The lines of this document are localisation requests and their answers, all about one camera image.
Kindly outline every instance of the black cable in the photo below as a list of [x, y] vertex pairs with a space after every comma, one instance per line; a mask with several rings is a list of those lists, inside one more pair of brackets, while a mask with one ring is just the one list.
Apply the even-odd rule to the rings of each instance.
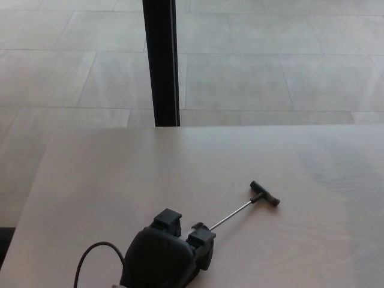
[[73, 288], [77, 288], [77, 283], [79, 282], [80, 270], [82, 268], [82, 265], [83, 265], [85, 257], [88, 255], [89, 252], [91, 252], [91, 250], [93, 248], [95, 248], [97, 246], [102, 246], [102, 245], [109, 246], [112, 249], [114, 249], [114, 251], [119, 256], [120, 261], [121, 261], [123, 267], [125, 267], [124, 257], [121, 254], [120, 250], [116, 246], [114, 246], [112, 243], [109, 243], [109, 242], [98, 242], [98, 243], [95, 243], [95, 244], [91, 245], [87, 250], [85, 250], [85, 252], [83, 253], [83, 256], [80, 258], [79, 264], [78, 264], [77, 269], [76, 269], [76, 276], [74, 277]]

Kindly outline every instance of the black metal post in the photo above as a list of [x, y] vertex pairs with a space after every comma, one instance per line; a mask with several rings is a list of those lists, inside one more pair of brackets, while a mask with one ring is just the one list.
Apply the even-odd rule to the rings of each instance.
[[155, 125], [180, 126], [175, 0], [143, 0]]
[[0, 227], [0, 270], [7, 255], [15, 228]]

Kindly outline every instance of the metal rod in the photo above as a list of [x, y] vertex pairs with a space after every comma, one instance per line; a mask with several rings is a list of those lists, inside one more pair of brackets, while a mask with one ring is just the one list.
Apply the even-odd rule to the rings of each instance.
[[235, 216], [237, 213], [239, 213], [241, 210], [243, 210], [245, 207], [247, 207], [248, 205], [251, 205], [252, 204], [252, 201], [249, 201], [248, 203], [242, 205], [239, 209], [237, 209], [234, 213], [228, 215], [226, 218], [222, 219], [220, 222], [216, 223], [215, 225], [213, 225], [209, 230], [212, 231], [214, 230], [215, 228], [217, 228], [218, 226], [222, 225], [225, 221], [227, 221], [228, 219], [232, 218], [233, 216]]

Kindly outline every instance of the floor tile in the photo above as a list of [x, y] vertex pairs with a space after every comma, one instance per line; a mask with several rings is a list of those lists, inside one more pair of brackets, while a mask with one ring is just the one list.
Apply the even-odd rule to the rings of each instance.
[[21, 108], [0, 146], [0, 195], [29, 193], [55, 130], [126, 127], [128, 116], [124, 109]]
[[[189, 13], [190, 0], [176, 0], [176, 12]], [[143, 11], [142, 0], [117, 0], [115, 11]]]
[[296, 110], [384, 110], [384, 80], [368, 56], [281, 57]]
[[43, 156], [58, 128], [125, 127], [129, 110], [83, 108], [20, 108], [0, 146], [0, 152]]
[[262, 0], [191, 0], [192, 13], [265, 13]]
[[28, 195], [0, 194], [0, 227], [16, 227]]
[[0, 9], [36, 9], [43, 0], [0, 0]]
[[181, 126], [241, 125], [239, 111], [180, 110]]
[[352, 124], [350, 112], [266, 112], [242, 111], [243, 125], [313, 125], [313, 124]]
[[326, 54], [384, 54], [384, 18], [309, 16]]
[[383, 112], [352, 112], [356, 124], [382, 124]]
[[340, 14], [335, 0], [263, 0], [267, 13], [277, 14]]
[[10, 50], [0, 58], [0, 105], [75, 106], [94, 52]]
[[187, 109], [291, 110], [276, 56], [188, 55]]
[[[22, 154], [6, 154], [0, 153], [0, 199], [2, 195], [28, 195], [32, 188], [36, 173], [41, 163], [43, 156], [39, 155], [22, 155]], [[10, 208], [17, 208], [19, 202], [11, 202], [12, 205], [17, 205]]]
[[178, 18], [178, 52], [229, 52], [229, 19], [220, 14], [185, 14]]
[[384, 56], [372, 56], [371, 58], [380, 74], [384, 77]]
[[384, 15], [383, 0], [340, 0], [339, 6], [345, 15]]
[[143, 13], [77, 11], [56, 49], [142, 52], [144, 40]]
[[18, 109], [12, 107], [0, 107], [0, 145], [8, 131]]
[[59, 110], [59, 108], [20, 108], [0, 146], [2, 158], [7, 156], [7, 161], [18, 163], [24, 156], [42, 157], [50, 134], [57, 125]]
[[230, 40], [236, 53], [322, 53], [304, 16], [230, 15]]
[[57, 128], [115, 128], [126, 127], [128, 109], [69, 108], [58, 112]]
[[52, 49], [69, 11], [0, 11], [0, 49]]
[[79, 107], [152, 108], [146, 53], [97, 53]]
[[116, 0], [44, 0], [39, 10], [112, 11]]
[[132, 109], [127, 127], [130, 127], [130, 128], [155, 127], [154, 111], [152, 109]]
[[185, 93], [187, 91], [187, 54], [178, 55], [179, 69], [179, 107], [185, 109]]

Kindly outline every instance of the table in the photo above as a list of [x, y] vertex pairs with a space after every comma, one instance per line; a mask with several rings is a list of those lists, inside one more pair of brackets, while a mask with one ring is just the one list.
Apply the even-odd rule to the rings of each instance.
[[[382, 287], [382, 126], [65, 131], [48, 147], [0, 272], [0, 287], [68, 288], [82, 253], [125, 253], [164, 208], [182, 228], [212, 225], [250, 198], [281, 199], [215, 230], [210, 269], [189, 287]], [[109, 247], [87, 257], [79, 287], [117, 284]]]

